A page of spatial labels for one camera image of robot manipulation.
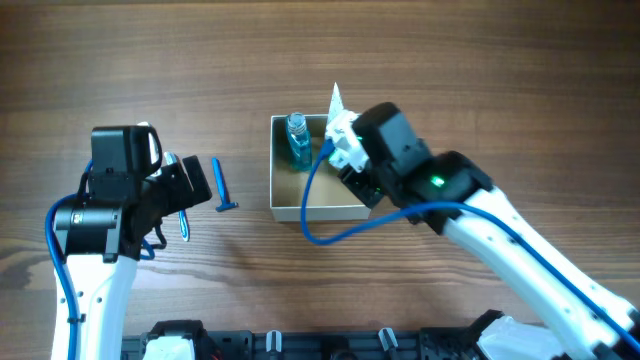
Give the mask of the blue mouthwash bottle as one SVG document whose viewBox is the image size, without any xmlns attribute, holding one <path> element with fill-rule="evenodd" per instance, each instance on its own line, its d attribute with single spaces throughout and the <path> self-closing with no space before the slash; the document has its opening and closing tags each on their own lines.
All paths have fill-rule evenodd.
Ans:
<svg viewBox="0 0 640 360">
<path fill-rule="evenodd" d="M 292 166 L 298 171 L 308 171 L 312 166 L 311 134 L 306 117 L 300 112 L 289 114 L 285 120 Z"/>
</svg>

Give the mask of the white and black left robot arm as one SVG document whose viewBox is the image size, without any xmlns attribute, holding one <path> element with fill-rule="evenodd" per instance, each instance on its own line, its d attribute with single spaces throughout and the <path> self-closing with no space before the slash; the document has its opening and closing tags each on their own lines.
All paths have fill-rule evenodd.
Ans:
<svg viewBox="0 0 640 360">
<path fill-rule="evenodd" d="M 150 124 L 93 129 L 78 189 L 45 218 L 57 291 L 53 358 L 120 358 L 139 262 L 166 248 L 165 217 L 211 197 L 198 157 L 164 163 Z"/>
</svg>

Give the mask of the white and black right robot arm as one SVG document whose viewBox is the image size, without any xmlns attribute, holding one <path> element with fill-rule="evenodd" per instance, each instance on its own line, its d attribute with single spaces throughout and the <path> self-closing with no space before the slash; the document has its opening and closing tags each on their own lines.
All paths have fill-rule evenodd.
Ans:
<svg viewBox="0 0 640 360">
<path fill-rule="evenodd" d="M 492 179 L 459 152 L 434 155 L 393 103 L 358 114 L 332 106 L 325 131 L 341 181 L 367 207 L 382 198 L 485 263 L 571 359 L 636 359 L 639 311 L 541 236 Z"/>
</svg>

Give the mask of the white lotion tube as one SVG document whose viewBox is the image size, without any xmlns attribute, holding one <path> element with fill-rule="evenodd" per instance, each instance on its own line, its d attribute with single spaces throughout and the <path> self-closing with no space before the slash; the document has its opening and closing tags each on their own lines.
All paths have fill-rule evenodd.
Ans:
<svg viewBox="0 0 640 360">
<path fill-rule="evenodd" d="M 339 86 L 337 83 L 334 83 L 327 112 L 327 123 L 331 123 L 344 109 Z"/>
</svg>

